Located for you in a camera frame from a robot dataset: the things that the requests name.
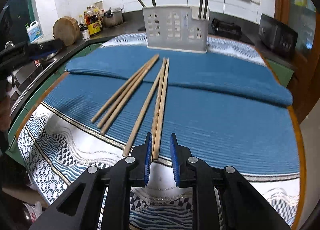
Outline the blue white detergent jug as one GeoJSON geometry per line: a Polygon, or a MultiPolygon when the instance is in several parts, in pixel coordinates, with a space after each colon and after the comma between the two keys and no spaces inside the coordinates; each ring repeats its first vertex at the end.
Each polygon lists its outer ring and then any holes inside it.
{"type": "Polygon", "coordinates": [[[42,32],[37,20],[31,22],[30,24],[27,23],[25,27],[30,43],[34,43],[42,38],[42,32]]]}

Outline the white plastic utensil holder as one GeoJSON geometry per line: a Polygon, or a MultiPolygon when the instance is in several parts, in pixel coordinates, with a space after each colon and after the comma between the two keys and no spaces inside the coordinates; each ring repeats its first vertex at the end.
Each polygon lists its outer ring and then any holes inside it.
{"type": "Polygon", "coordinates": [[[143,8],[148,48],[207,52],[209,9],[168,5],[143,8]]]}

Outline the round wooden chopping block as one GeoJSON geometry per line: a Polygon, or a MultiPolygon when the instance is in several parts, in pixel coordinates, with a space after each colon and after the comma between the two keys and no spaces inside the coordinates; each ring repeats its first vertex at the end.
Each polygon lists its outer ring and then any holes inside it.
{"type": "Polygon", "coordinates": [[[66,47],[73,45],[80,38],[78,21],[69,16],[61,17],[53,25],[53,37],[63,41],[66,47]]]}

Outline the small white jar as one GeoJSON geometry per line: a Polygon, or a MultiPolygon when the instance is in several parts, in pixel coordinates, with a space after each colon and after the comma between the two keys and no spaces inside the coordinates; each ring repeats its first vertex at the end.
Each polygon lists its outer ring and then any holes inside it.
{"type": "Polygon", "coordinates": [[[81,34],[82,34],[82,39],[89,39],[90,38],[90,33],[89,33],[88,29],[82,30],[81,34]]]}

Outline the black gas stove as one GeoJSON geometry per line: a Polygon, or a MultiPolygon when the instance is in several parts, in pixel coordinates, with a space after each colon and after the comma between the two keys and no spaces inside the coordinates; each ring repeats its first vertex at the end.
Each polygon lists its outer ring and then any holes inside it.
{"type": "Polygon", "coordinates": [[[146,24],[138,31],[146,32],[150,38],[168,38],[202,40],[204,36],[212,35],[228,39],[233,39],[242,43],[255,45],[258,36],[259,25],[248,21],[232,19],[212,18],[210,21],[189,18],[175,18],[150,16],[146,24]]]}

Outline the blue white patterned cloth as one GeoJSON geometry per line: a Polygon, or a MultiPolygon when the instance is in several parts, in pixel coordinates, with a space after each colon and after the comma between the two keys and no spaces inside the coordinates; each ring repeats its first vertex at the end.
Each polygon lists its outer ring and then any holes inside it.
{"type": "Polygon", "coordinates": [[[203,54],[155,50],[120,35],[71,58],[21,129],[17,146],[53,203],[88,167],[104,169],[161,133],[144,188],[130,190],[130,227],[191,229],[193,194],[172,171],[170,136],[208,165],[235,167],[288,225],[300,196],[289,90],[251,46],[210,37],[203,54]]]}

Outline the wooden glass door cabinet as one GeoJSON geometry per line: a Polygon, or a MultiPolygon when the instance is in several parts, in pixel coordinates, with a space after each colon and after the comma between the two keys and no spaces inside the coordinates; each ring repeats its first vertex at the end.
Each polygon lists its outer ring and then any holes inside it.
{"type": "Polygon", "coordinates": [[[299,123],[319,101],[319,9],[314,0],[276,0],[274,17],[298,34],[288,89],[299,123]]]}

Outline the yellow label sauce bottle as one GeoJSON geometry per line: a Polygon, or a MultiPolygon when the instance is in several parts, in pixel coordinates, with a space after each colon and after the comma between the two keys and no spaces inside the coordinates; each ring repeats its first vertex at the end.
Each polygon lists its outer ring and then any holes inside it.
{"type": "Polygon", "coordinates": [[[89,17],[89,24],[88,24],[89,33],[91,36],[96,35],[97,33],[101,32],[99,18],[94,11],[88,11],[87,14],[89,17]]]}

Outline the steel pressure cooker pot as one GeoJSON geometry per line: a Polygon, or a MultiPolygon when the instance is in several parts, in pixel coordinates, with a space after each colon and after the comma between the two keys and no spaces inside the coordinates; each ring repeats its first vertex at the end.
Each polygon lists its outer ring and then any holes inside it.
{"type": "Polygon", "coordinates": [[[109,8],[104,12],[103,23],[105,28],[112,28],[123,24],[123,9],[124,8],[109,8]]]}

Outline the steel sink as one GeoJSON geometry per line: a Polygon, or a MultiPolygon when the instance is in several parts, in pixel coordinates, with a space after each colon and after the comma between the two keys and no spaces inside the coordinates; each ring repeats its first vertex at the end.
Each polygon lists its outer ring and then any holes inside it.
{"type": "Polygon", "coordinates": [[[9,92],[12,120],[20,113],[31,96],[56,73],[59,65],[57,57],[54,57],[49,61],[40,60],[39,66],[32,62],[14,71],[14,74],[9,77],[13,78],[15,85],[9,92]]]}

